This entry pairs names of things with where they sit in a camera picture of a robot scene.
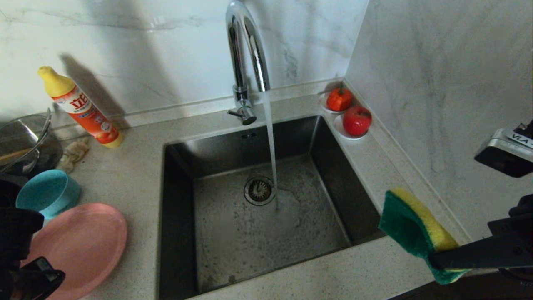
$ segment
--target water stream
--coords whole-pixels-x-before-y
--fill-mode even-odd
[[[270,144],[270,161],[272,162],[272,181],[274,182],[274,190],[278,190],[278,174],[276,172],[276,151],[274,148],[274,128],[272,126],[272,110],[270,109],[270,95],[269,92],[260,93],[263,99],[263,107],[265,109],[266,129],[268,131],[268,141]]]

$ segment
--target countertop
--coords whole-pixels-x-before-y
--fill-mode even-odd
[[[380,213],[385,192],[402,186],[419,197],[460,244],[469,242],[378,119],[363,139],[347,140],[335,132],[334,116],[317,101],[317,95],[310,95],[273,102],[273,120],[324,116]],[[265,124],[262,106],[254,111],[258,120],[248,128]],[[116,149],[91,139],[91,149],[71,173],[83,189],[80,203],[103,202],[120,210],[128,223],[128,242],[116,269],[85,300],[157,299],[164,146],[242,129],[237,118],[217,112],[122,130],[124,142]],[[422,259],[384,237],[194,299],[387,299],[432,280]]]

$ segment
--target stainless steel sink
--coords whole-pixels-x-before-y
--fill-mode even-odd
[[[266,127],[165,148],[159,298],[185,299],[380,238],[379,214],[324,119],[274,124],[278,190]]]

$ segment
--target blue bowl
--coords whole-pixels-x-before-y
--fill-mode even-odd
[[[30,179],[17,196],[16,207],[40,212],[52,219],[74,207],[82,189],[61,170],[48,170]]]

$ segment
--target drain strainer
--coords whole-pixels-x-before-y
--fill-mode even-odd
[[[253,205],[268,204],[274,195],[274,183],[267,177],[253,177],[244,186],[244,197]]]

